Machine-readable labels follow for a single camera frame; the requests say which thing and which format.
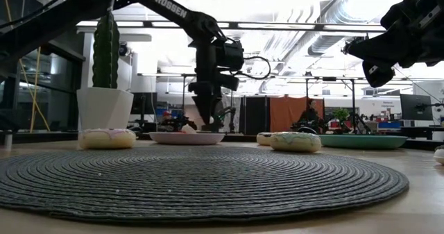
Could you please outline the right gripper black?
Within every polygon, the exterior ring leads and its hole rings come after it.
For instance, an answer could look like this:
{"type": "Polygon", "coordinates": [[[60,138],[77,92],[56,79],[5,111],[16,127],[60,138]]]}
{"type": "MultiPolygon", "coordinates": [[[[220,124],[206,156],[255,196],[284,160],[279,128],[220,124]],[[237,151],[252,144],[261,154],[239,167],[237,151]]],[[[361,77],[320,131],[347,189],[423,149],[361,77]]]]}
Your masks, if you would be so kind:
{"type": "Polygon", "coordinates": [[[418,14],[395,20],[388,30],[376,37],[347,40],[344,54],[363,60],[366,80],[371,87],[381,87],[394,77],[393,66],[409,68],[423,62],[434,66],[444,61],[444,0],[419,0],[418,14]]]}

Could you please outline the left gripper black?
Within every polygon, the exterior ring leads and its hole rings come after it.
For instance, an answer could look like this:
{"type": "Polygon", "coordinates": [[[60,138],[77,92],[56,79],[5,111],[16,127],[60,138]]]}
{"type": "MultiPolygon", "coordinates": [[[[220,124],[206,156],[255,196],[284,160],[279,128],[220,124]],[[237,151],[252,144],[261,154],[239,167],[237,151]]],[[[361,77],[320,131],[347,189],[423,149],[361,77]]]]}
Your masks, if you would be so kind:
{"type": "Polygon", "coordinates": [[[213,124],[220,108],[222,96],[221,88],[236,91],[239,87],[239,79],[233,74],[223,72],[237,72],[228,67],[220,66],[223,57],[222,44],[204,43],[193,40],[189,46],[196,49],[196,81],[189,84],[189,91],[196,96],[192,99],[198,109],[199,115],[205,124],[213,124]]]}

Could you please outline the large chocolate frosted donut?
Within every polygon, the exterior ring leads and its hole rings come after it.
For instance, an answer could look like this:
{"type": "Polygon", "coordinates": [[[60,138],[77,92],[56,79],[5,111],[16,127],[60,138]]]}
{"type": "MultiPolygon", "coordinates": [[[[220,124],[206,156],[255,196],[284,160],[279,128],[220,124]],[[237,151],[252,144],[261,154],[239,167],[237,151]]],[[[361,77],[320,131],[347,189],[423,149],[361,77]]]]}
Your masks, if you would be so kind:
{"type": "Polygon", "coordinates": [[[270,146],[274,135],[272,132],[261,132],[256,135],[256,141],[259,145],[270,146]]]}

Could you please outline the large mint frosted donut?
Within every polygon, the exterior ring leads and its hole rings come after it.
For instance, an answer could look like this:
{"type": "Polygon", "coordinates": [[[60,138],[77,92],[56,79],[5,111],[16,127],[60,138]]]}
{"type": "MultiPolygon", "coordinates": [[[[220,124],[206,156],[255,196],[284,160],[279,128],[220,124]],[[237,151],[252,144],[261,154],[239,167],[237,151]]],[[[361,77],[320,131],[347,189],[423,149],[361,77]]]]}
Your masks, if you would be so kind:
{"type": "Polygon", "coordinates": [[[270,146],[278,151],[314,153],[321,149],[322,142],[312,133],[279,132],[271,136],[270,146]]]}

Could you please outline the large purple frosted donut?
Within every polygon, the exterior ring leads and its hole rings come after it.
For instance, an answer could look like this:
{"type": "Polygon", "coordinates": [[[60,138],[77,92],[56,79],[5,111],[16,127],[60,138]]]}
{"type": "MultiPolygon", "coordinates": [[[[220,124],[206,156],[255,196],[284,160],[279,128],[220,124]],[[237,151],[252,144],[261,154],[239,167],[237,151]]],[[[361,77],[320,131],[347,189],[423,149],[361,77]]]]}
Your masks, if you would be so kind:
{"type": "Polygon", "coordinates": [[[128,149],[136,139],[136,134],[126,128],[97,128],[81,132],[78,144],[82,149],[128,149]]]}

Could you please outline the lavender plate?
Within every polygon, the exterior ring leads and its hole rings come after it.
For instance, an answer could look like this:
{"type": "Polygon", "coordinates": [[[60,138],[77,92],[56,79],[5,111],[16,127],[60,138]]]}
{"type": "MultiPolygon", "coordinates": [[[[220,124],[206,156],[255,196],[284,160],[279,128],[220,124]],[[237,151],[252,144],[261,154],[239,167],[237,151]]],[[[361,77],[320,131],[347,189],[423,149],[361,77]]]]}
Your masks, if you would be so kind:
{"type": "Polygon", "coordinates": [[[158,144],[175,145],[213,145],[225,137],[222,133],[179,133],[179,132],[150,132],[151,139],[158,144]]]}

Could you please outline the black partition panel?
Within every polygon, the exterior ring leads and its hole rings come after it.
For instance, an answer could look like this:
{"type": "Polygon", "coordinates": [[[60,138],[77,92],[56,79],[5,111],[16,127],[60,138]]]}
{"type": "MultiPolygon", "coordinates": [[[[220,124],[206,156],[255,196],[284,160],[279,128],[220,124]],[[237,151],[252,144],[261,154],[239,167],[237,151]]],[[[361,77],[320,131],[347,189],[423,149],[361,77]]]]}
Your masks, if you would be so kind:
{"type": "Polygon", "coordinates": [[[247,97],[245,107],[246,135],[269,132],[269,98],[247,97]]]}

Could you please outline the black computer monitor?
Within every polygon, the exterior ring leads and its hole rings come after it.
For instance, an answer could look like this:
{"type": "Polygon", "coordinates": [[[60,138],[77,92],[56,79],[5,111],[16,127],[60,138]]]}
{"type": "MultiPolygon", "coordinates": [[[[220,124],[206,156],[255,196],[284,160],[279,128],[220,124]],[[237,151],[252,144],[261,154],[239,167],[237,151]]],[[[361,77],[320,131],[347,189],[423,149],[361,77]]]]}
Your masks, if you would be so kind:
{"type": "Polygon", "coordinates": [[[133,115],[153,115],[156,110],[156,92],[135,92],[133,93],[133,104],[131,113],[133,115]]]}
{"type": "Polygon", "coordinates": [[[400,103],[402,119],[404,120],[433,120],[430,96],[401,94],[400,103]]]}

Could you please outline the green background plant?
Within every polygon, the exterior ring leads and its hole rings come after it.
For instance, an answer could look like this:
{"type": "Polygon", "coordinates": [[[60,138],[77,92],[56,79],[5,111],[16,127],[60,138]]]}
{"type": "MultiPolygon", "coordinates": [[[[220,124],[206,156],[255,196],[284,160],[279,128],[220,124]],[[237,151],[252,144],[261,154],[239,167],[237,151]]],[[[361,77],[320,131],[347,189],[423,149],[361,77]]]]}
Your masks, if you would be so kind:
{"type": "Polygon", "coordinates": [[[336,108],[333,112],[334,118],[340,123],[345,122],[350,117],[349,110],[347,108],[336,108]]]}

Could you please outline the orange curtain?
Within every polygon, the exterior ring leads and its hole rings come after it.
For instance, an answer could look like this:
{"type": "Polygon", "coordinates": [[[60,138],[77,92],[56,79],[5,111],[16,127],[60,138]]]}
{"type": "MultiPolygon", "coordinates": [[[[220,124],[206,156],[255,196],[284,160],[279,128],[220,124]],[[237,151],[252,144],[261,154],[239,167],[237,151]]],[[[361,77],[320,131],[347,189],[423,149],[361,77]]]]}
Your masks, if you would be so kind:
{"type": "MultiPolygon", "coordinates": [[[[293,125],[299,122],[301,114],[308,109],[309,97],[272,97],[270,98],[271,132],[291,131],[293,125]]],[[[324,100],[314,99],[319,116],[324,118],[324,100]]]]}

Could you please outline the grey round woven placemat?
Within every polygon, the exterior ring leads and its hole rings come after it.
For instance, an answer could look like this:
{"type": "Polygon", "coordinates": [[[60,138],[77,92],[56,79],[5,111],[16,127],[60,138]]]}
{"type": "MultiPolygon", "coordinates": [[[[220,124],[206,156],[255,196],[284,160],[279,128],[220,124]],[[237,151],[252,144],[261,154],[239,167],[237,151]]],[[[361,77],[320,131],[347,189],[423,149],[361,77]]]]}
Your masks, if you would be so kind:
{"type": "Polygon", "coordinates": [[[84,222],[255,222],[360,208],[408,178],[345,156],[151,146],[0,159],[0,208],[84,222]]]}

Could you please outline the person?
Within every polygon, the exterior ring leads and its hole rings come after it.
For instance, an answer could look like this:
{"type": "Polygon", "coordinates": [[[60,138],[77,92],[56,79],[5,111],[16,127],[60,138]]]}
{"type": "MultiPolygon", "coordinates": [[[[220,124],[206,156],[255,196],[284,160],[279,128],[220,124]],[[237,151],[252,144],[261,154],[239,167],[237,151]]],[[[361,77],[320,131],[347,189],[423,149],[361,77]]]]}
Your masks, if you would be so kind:
{"type": "Polygon", "coordinates": [[[313,129],[316,133],[321,132],[324,120],[319,116],[316,109],[316,101],[314,99],[308,100],[308,109],[301,114],[299,122],[303,126],[313,129]]]}

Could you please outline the teal plate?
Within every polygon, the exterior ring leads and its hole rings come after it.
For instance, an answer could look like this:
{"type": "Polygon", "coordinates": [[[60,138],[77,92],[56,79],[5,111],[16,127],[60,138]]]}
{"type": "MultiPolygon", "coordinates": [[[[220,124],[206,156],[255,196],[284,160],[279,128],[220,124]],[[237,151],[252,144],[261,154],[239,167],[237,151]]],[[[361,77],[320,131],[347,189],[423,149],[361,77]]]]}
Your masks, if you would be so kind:
{"type": "Polygon", "coordinates": [[[406,141],[405,136],[396,135],[319,135],[325,147],[342,149],[397,149],[406,141]]]}

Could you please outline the white angular plant pot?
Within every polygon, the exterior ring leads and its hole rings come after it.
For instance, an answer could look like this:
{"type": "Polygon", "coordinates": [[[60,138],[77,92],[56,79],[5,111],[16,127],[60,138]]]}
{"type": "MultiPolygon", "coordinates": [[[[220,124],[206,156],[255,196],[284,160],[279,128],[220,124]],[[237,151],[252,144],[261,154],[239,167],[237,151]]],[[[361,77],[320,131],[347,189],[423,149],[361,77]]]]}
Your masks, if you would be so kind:
{"type": "Polygon", "coordinates": [[[87,87],[77,90],[80,130],[126,128],[134,95],[119,89],[87,87]]]}

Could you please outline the green cactus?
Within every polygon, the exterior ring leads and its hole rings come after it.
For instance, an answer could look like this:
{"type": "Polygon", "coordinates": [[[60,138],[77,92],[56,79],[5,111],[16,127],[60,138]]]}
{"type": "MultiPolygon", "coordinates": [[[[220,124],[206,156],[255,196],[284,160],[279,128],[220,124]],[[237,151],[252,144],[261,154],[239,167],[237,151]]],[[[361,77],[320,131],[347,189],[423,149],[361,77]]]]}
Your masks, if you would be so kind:
{"type": "Polygon", "coordinates": [[[117,89],[119,30],[113,14],[102,16],[94,32],[93,86],[117,89]]]}

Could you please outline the black aluminium table frame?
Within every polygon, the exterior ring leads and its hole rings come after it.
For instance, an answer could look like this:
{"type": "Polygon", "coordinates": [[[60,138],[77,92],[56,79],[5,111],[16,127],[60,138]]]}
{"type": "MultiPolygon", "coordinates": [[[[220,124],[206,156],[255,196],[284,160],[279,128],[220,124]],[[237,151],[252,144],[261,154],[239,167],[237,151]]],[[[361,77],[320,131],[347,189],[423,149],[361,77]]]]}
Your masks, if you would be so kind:
{"type": "MultiPolygon", "coordinates": [[[[59,142],[77,140],[77,138],[77,133],[16,133],[12,137],[12,143],[59,142]]],[[[440,145],[444,145],[444,142],[436,140],[410,140],[407,138],[407,141],[399,148],[433,151],[440,145]]]]}

